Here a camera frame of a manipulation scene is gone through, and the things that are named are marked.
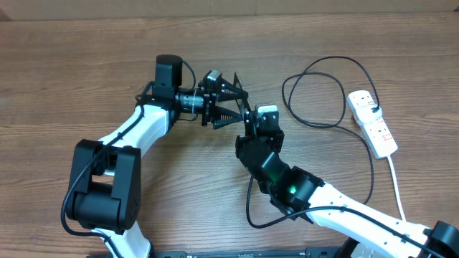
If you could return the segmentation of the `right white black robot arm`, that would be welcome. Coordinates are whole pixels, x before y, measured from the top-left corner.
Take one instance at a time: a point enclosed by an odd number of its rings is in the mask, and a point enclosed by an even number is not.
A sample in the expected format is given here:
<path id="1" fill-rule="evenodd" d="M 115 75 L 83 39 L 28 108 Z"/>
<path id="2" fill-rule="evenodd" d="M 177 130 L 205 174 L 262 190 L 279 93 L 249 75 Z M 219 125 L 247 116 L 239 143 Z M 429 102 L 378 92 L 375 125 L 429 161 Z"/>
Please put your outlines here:
<path id="1" fill-rule="evenodd" d="M 279 156 L 283 131 L 277 113 L 245 112 L 245 136 L 236 156 L 258 182 L 283 220 L 297 218 L 333 229 L 384 257 L 457 257 L 458 230 L 443 221 L 434 228 L 383 214 Z"/>

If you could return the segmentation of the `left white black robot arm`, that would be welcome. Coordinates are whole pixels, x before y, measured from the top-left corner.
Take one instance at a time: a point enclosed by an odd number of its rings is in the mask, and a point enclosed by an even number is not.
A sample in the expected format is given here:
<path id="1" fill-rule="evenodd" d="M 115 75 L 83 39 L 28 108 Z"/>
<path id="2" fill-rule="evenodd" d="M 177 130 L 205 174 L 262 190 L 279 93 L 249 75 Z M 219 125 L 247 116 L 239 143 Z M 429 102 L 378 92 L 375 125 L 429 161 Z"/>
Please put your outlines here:
<path id="1" fill-rule="evenodd" d="M 165 136 L 181 114 L 202 118 L 214 129 L 242 120 L 242 114 L 218 106 L 248 98 L 238 81 L 209 71 L 201 82 L 183 88 L 187 65 L 180 56 L 156 58 L 155 79 L 136 96 L 132 116 L 100 140 L 81 140 L 74 150 L 69 188 L 62 202 L 63 229 L 77 237 L 99 237 L 109 257 L 155 257 L 137 222 L 141 207 L 141 160 Z"/>

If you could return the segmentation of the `black Galaxy phone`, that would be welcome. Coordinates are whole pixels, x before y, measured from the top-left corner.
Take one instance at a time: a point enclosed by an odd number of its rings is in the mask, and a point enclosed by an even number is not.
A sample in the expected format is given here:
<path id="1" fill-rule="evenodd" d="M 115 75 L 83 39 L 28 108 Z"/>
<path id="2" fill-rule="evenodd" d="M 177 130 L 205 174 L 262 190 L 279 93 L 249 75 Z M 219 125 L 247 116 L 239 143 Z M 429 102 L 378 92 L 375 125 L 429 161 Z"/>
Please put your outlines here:
<path id="1" fill-rule="evenodd" d="M 240 110 L 243 121 L 246 125 L 250 121 L 250 112 L 252 111 L 252 108 L 250 107 L 248 92 L 244 89 L 238 72 L 235 72 L 233 85 L 236 87 L 236 89 L 242 96 L 241 98 L 238 98 L 236 100 L 236 103 Z"/>

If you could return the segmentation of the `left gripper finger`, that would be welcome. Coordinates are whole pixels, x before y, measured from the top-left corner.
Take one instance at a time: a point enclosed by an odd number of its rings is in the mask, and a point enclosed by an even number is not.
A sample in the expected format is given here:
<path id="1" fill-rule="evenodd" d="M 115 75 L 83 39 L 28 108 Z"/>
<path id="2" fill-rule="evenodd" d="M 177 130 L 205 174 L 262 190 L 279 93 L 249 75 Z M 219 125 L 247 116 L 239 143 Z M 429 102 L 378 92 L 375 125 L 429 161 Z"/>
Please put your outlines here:
<path id="1" fill-rule="evenodd" d="M 228 110 L 224 107 L 216 107 L 212 111 L 212 124 L 213 129 L 217 130 L 226 125 L 233 123 L 238 123 L 242 121 L 242 116 L 240 113 L 237 113 L 232 110 Z"/>
<path id="2" fill-rule="evenodd" d="M 237 100 L 241 98 L 241 94 L 238 92 L 236 87 L 226 80 L 222 80 L 222 84 L 220 85 L 219 92 L 217 94 L 217 101 L 224 102 L 229 100 Z"/>

